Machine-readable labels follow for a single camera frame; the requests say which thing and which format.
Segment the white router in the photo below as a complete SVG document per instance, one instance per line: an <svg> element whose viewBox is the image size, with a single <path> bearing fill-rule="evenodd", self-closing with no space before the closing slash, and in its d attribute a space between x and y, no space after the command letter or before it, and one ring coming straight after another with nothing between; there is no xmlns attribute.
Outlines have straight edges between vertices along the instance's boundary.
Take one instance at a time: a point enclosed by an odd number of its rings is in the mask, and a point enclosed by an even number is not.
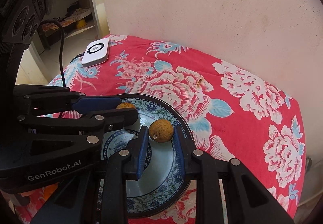
<svg viewBox="0 0 323 224"><path fill-rule="evenodd" d="M109 56L109 39L102 38L100 40L88 44L84 56L82 58L82 65L85 68L101 64L108 60Z"/></svg>

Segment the plate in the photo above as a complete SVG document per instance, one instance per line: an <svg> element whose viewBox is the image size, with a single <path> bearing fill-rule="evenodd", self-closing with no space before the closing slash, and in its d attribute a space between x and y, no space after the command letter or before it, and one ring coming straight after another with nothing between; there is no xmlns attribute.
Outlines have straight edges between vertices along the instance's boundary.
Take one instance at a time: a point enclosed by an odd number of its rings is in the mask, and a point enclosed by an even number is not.
<svg viewBox="0 0 323 224"><path fill-rule="evenodd" d="M167 103L143 94L120 94L122 102L133 103L139 113L138 120L132 126L119 131L106 133L103 139L101 159L125 149L131 139L138 136L141 126L150 126L163 118L174 126L181 126L185 137L192 138L188 125L181 115ZM101 207L103 182L98 197ZM127 180L127 210L129 218L143 218L165 210L176 202L187 188L179 173L176 152L172 140L158 143L149 138L144 172L140 180Z"/></svg>

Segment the brown round fruit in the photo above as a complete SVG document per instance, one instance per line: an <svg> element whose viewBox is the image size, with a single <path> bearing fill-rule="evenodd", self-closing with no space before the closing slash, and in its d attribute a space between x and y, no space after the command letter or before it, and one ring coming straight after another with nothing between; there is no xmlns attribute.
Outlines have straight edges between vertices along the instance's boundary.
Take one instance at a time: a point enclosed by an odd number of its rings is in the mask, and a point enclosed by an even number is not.
<svg viewBox="0 0 323 224"><path fill-rule="evenodd" d="M165 143L174 135L173 125L166 119L158 119L148 129L149 136L156 142Z"/></svg>
<svg viewBox="0 0 323 224"><path fill-rule="evenodd" d="M124 102L124 103L121 103L120 105L118 105L116 107L116 109L120 109L120 108L136 108L135 105L133 103L127 103L127 102Z"/></svg>

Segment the yellow object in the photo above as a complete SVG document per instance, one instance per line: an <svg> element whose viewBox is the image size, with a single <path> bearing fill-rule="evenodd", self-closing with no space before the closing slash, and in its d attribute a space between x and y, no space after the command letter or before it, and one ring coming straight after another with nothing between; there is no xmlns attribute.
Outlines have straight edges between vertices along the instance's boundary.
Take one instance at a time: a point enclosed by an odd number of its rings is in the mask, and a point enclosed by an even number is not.
<svg viewBox="0 0 323 224"><path fill-rule="evenodd" d="M47 201L49 197L54 193L54 191L57 189L58 183L49 185L44 189L44 199Z"/></svg>
<svg viewBox="0 0 323 224"><path fill-rule="evenodd" d="M121 103L120 105L118 105L116 107L116 109L120 109L120 108L136 108L135 105L133 103L127 103L127 102L124 102L124 103Z"/></svg>
<svg viewBox="0 0 323 224"><path fill-rule="evenodd" d="M174 127L168 120L158 119L150 125L148 133L152 140L165 143L172 139Z"/></svg>
<svg viewBox="0 0 323 224"><path fill-rule="evenodd" d="M81 20L76 22L76 28L81 28L86 25L85 19L82 18Z"/></svg>

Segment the bed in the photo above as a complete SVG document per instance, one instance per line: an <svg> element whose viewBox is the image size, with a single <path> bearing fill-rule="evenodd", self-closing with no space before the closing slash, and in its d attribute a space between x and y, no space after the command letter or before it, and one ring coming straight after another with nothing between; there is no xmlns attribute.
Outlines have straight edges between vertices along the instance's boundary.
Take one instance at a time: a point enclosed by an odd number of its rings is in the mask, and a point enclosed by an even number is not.
<svg viewBox="0 0 323 224"><path fill-rule="evenodd" d="M197 148L221 160L239 158L294 217L306 155L300 108L293 97L246 70L186 46L127 35L109 39L105 63L84 68L78 57L66 67L71 90L86 95L142 93L164 100L186 120ZM60 75L50 85L62 86ZM79 116L75 111L63 115ZM45 191L31 194L27 207L16 207L24 223L48 198ZM192 181L175 204L144 221L194 223L195 198Z"/></svg>

